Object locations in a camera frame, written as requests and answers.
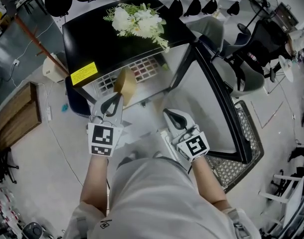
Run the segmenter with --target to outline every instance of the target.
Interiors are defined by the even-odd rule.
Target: wire
[[[290,111],[291,111],[291,113],[292,113],[292,116],[293,116],[293,134],[294,134],[294,137],[295,137],[295,143],[296,143],[297,145],[299,145],[299,144],[301,144],[301,143],[300,143],[300,141],[299,141],[299,140],[297,139],[297,137],[296,137],[296,118],[295,118],[295,113],[293,112],[293,110],[292,110],[292,108],[291,108],[291,106],[290,106],[290,104],[289,104],[289,100],[288,100],[288,98],[287,98],[287,95],[286,95],[286,93],[285,93],[285,90],[283,89],[283,87],[282,87],[282,85],[281,85],[281,82],[278,81],[277,77],[276,77],[275,79],[276,79],[276,81],[279,83],[279,86],[280,86],[280,88],[282,89],[282,92],[283,92],[283,94],[284,94],[284,96],[285,96],[285,99],[286,99],[286,101],[287,101],[287,103],[288,103],[289,109],[290,109]]]
[[[39,36],[41,36],[42,34],[44,34],[46,31],[48,31],[48,29],[52,26],[53,23],[54,23],[54,21],[48,26],[48,28],[47,28],[46,30],[44,30],[44,31],[43,31],[41,34],[39,34],[36,38],[38,38]],[[19,57],[17,57],[16,60],[19,60],[19,58],[21,58],[23,55],[26,54],[27,49],[28,49],[28,47],[29,47],[29,45],[30,45],[31,43],[32,43],[32,40],[28,43],[28,45],[27,45],[26,49],[24,50],[24,52],[23,52]],[[13,72],[14,72],[14,67],[13,67],[13,70],[12,70],[12,72],[11,72],[12,66],[15,67],[16,65],[15,65],[15,64],[12,64],[12,65],[11,65],[11,68],[10,68],[10,71],[9,71],[10,79],[9,79],[8,81],[12,80],[13,84],[15,85],[15,87],[18,88],[18,86],[16,85],[16,83],[14,82],[14,80],[13,80],[13,78],[12,78],[12,74],[13,74]]]
[[[56,137],[56,135],[55,135],[55,133],[54,133],[54,131],[53,131],[53,129],[52,129],[52,127],[51,127],[51,125],[50,125],[49,122],[48,122],[48,125],[49,125],[49,127],[50,127],[50,129],[51,129],[51,131],[52,131],[52,133],[53,133],[53,136],[54,136],[54,138],[56,139],[56,141],[57,141],[57,143],[58,143],[58,145],[59,145],[59,147],[60,147],[60,149],[61,149],[61,151],[62,151],[62,154],[63,154],[65,160],[67,161],[67,163],[68,163],[68,165],[69,165],[71,171],[74,173],[76,179],[78,180],[78,182],[80,183],[80,185],[83,187],[83,184],[80,182],[80,180],[78,179],[76,173],[73,171],[73,169],[72,169],[70,163],[68,162],[67,157],[66,157],[66,155],[64,154],[64,151],[63,151],[63,149],[62,149],[62,147],[61,147],[61,145],[60,145],[60,143],[59,143],[59,141],[58,141],[58,139],[57,139],[57,137]]]
[[[21,83],[20,83],[18,86],[15,85],[16,88],[19,88],[20,85],[21,85],[24,81],[30,81],[30,80],[25,79],[25,80],[21,81]],[[45,100],[45,102],[47,102],[48,107],[50,107],[50,105],[49,105],[49,95],[50,95],[50,93],[51,93],[51,90],[52,90],[52,87],[53,87],[54,82],[52,83],[49,92],[47,91],[47,86],[46,86],[44,83],[37,83],[37,82],[32,82],[32,83],[33,83],[33,84],[36,84],[36,85],[43,85],[43,86],[44,86],[44,88],[45,88],[45,94],[46,94],[46,100]],[[77,177],[76,173],[73,171],[73,169],[72,169],[70,163],[68,162],[68,159],[67,159],[67,157],[66,157],[66,155],[65,155],[65,153],[64,153],[64,151],[63,151],[63,149],[62,149],[62,147],[61,147],[61,145],[60,145],[60,143],[59,143],[59,140],[57,139],[57,137],[56,137],[56,135],[55,135],[55,133],[54,133],[54,131],[53,131],[53,129],[52,129],[52,127],[51,127],[51,125],[50,125],[50,123],[49,123],[48,120],[47,120],[47,123],[48,123],[48,126],[50,127],[51,132],[52,132],[54,138],[56,139],[56,141],[57,141],[57,143],[58,143],[58,145],[59,145],[59,148],[61,149],[62,154],[63,154],[63,156],[64,156],[66,162],[68,163],[68,165],[69,165],[71,171],[72,171],[73,174],[75,175],[75,177],[76,177],[76,179],[78,180],[78,182],[80,183],[80,185],[83,187],[83,184],[80,182],[79,178]]]
[[[41,85],[44,85],[44,88],[45,88],[45,91],[46,91],[46,98],[47,98],[48,107],[50,107],[50,105],[49,105],[49,95],[50,95],[50,93],[51,93],[53,84],[54,84],[54,82],[51,84],[50,90],[49,90],[49,92],[48,92],[48,91],[47,91],[46,85],[43,84],[43,83],[41,83]],[[80,185],[83,187],[83,184],[80,182],[79,178],[77,177],[76,173],[73,171],[73,169],[72,169],[70,163],[68,162],[68,159],[67,159],[67,157],[66,157],[66,155],[65,155],[65,153],[64,153],[64,151],[63,151],[63,149],[62,149],[62,147],[61,147],[61,145],[60,145],[60,143],[59,143],[59,140],[58,140],[58,138],[56,137],[56,135],[55,135],[55,133],[54,133],[54,131],[53,131],[51,125],[50,125],[50,122],[49,122],[48,120],[47,120],[47,123],[48,123],[48,126],[50,127],[51,132],[52,132],[54,138],[56,139],[56,141],[57,141],[57,143],[58,143],[58,146],[59,146],[59,148],[61,149],[61,152],[62,152],[62,154],[63,154],[63,156],[64,156],[66,162],[68,163],[68,165],[69,165],[71,171],[72,171],[73,174],[75,175],[75,177],[76,177],[76,179],[78,180],[78,182],[80,183]]]

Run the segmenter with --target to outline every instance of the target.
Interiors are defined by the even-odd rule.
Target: white shirt
[[[304,49],[304,30],[296,30],[289,33],[292,40],[292,49],[295,54]],[[291,55],[291,49],[289,43],[286,43],[286,51]]]
[[[84,230],[88,239],[237,238],[232,219],[202,198],[183,168],[169,160],[138,159],[122,165],[109,201],[106,218],[95,207],[80,203],[64,239],[80,239]],[[236,220],[239,215],[252,225],[241,210],[236,211]],[[261,238],[256,228],[254,234],[253,239]]]

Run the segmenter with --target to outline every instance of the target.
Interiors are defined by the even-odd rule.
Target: white stool
[[[286,188],[285,192],[280,197],[269,194],[269,193],[261,192],[261,191],[259,191],[258,194],[262,197],[269,198],[269,199],[275,200],[277,202],[286,204],[285,218],[284,218],[284,221],[282,224],[283,227],[285,227],[289,223],[289,221],[291,220],[291,218],[293,217],[293,215],[296,213],[297,209],[300,206],[303,185],[304,185],[304,177],[297,178],[297,177],[290,177],[290,176],[284,176],[284,175],[278,175],[278,174],[275,174],[273,177],[277,178],[277,179],[284,179],[284,180],[291,181],[290,184],[288,185],[288,187]],[[298,184],[297,184],[296,188],[294,188],[292,191],[292,187],[293,187],[293,184],[295,181],[298,181]]]

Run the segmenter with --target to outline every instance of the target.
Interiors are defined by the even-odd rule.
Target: box
[[[124,106],[127,106],[136,91],[136,79],[134,72],[125,67],[121,70],[114,85],[114,92],[121,93],[124,97]]]
[[[3,30],[7,29],[10,23],[11,23],[11,18],[8,15],[0,19],[0,26]]]

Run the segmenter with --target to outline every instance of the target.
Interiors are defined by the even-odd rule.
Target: person
[[[91,157],[65,239],[261,238],[246,214],[230,206],[204,156],[192,162],[197,192],[180,163],[159,153],[130,154],[114,176],[108,215],[107,164],[106,157]]]
[[[288,34],[288,41],[279,49],[270,53],[270,60],[282,55],[286,59],[295,59],[298,52],[304,49],[304,30],[296,30]]]
[[[289,155],[288,162],[290,162],[291,159],[294,159],[294,158],[299,157],[299,156],[303,156],[304,157],[304,147],[297,147],[297,148],[295,148],[291,152],[291,154]]]

